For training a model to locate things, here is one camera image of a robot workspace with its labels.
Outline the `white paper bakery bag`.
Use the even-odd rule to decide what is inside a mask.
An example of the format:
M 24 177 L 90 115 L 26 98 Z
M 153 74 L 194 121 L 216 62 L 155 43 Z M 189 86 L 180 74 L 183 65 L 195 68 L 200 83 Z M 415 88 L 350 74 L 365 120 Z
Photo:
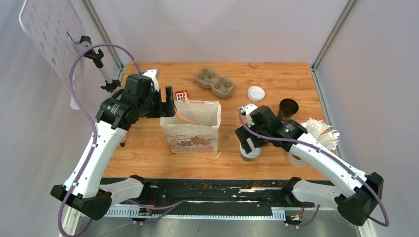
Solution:
M 218 101 L 175 101 L 175 116 L 160 118 L 174 154 L 216 154 L 221 125 Z

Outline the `dark plastic cup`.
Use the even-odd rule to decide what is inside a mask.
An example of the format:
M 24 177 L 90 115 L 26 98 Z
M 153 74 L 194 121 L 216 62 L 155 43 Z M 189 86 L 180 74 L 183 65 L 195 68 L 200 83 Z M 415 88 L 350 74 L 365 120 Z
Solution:
M 295 115 L 298 112 L 298 110 L 299 105 L 297 101 L 291 98 L 286 98 L 279 103 L 277 117 L 281 122 L 285 122 L 286 120 L 290 119 L 293 115 Z
M 256 158 L 247 158 L 247 157 L 242 157 L 242 159 L 244 161 L 247 161 L 247 162 L 251 162 L 251 161 L 255 161 L 256 160 Z

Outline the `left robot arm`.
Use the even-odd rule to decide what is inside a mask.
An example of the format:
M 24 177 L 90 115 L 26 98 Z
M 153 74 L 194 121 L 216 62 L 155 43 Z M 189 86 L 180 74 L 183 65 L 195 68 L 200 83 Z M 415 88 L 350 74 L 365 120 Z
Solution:
M 107 185 L 100 183 L 103 172 L 115 148 L 139 118 L 173 117 L 172 87 L 166 87 L 166 100 L 162 102 L 158 84 L 159 72 L 150 69 L 132 74 L 124 89 L 100 105 L 93 135 L 85 148 L 73 174 L 62 185 L 53 186 L 50 194 L 91 219 L 101 219 L 115 204 L 134 199 L 145 204 L 151 199 L 151 182 L 138 175 Z

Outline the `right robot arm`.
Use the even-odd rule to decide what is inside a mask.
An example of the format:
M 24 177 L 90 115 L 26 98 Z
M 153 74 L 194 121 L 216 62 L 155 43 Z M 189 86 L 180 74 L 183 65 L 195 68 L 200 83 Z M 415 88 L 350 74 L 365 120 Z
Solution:
M 390 224 L 382 203 L 384 179 L 343 161 L 310 134 L 300 123 L 281 122 L 268 106 L 247 104 L 238 109 L 241 127 L 235 130 L 243 158 L 253 160 L 267 143 L 282 148 L 324 174 L 331 185 L 291 178 L 282 192 L 283 202 L 295 206 L 311 202 L 337 210 L 348 222 L 362 226 L 370 219 L 387 227 Z

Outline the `red toy block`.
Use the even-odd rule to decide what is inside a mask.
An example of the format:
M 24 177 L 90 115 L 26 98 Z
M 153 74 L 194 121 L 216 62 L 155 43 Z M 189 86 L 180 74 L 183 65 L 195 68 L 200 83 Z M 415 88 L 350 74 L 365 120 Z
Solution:
M 175 92 L 175 100 L 176 101 L 188 100 L 188 91 L 187 90 L 176 91 Z

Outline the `stack of white lids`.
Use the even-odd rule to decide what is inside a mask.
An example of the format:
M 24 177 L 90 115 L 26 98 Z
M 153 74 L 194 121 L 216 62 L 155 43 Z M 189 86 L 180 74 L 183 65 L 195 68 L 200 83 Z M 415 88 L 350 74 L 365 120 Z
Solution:
M 247 90 L 247 96 L 251 101 L 259 102 L 265 97 L 265 90 L 259 86 L 250 86 Z

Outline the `cardboard cup carrier tray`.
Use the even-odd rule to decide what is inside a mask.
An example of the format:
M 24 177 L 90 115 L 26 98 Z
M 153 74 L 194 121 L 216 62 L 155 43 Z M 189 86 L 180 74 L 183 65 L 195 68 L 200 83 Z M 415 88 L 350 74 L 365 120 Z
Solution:
M 195 76 L 196 83 L 205 89 L 210 89 L 216 96 L 226 99 L 232 96 L 235 84 L 227 77 L 220 76 L 211 68 L 200 69 Z

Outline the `white straw holder cup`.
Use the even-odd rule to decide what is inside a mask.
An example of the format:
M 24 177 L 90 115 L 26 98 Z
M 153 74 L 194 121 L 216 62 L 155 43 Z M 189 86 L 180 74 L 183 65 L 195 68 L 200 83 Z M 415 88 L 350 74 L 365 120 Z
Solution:
M 305 166 L 308 165 L 308 163 L 306 161 L 304 161 L 300 157 L 292 154 L 291 152 L 287 152 L 286 157 L 287 157 L 289 163 L 291 163 L 293 166 L 305 167 Z

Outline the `wrapped white straws bundle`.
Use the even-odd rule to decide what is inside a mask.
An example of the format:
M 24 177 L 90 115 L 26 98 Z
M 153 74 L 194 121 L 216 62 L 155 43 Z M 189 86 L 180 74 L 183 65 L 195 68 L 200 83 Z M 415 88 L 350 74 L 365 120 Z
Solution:
M 340 133 L 330 125 L 313 118 L 302 122 L 301 125 L 328 150 L 334 151 L 337 148 Z

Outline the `tripod stand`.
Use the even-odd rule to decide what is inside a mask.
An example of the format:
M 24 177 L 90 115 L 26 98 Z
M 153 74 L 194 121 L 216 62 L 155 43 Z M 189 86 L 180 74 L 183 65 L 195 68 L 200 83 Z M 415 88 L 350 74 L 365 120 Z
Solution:
M 79 40 L 70 40 L 67 43 L 71 52 L 76 56 L 75 60 L 70 68 L 69 71 L 69 89 L 70 89 L 70 105 L 73 109 L 79 110 L 80 103 L 78 101 L 78 97 L 76 95 L 79 92 L 77 86 L 75 86 L 76 81 L 76 71 L 78 70 L 78 63 L 82 61 L 83 58 L 90 59 L 93 64 L 96 66 L 97 69 L 100 70 L 103 78 L 105 79 L 105 85 L 101 86 L 101 88 L 108 92 L 109 95 L 112 95 L 116 92 L 117 89 L 122 87 L 121 80 L 117 78 L 111 77 L 108 72 L 104 69 L 104 63 L 102 59 L 104 57 L 104 53 L 102 51 L 102 47 L 117 47 L 115 44 L 110 43 L 102 43 L 93 45 L 91 43 L 91 38 L 88 36 L 81 36 Z

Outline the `perforated white panel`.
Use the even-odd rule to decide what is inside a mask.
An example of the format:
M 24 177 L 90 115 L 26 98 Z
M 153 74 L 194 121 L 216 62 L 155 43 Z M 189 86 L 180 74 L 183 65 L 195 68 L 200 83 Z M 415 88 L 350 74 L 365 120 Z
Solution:
M 19 13 L 23 31 L 34 43 L 63 89 L 70 107 L 78 110 L 69 90 L 69 73 L 82 46 L 82 22 L 69 0 L 26 0 Z

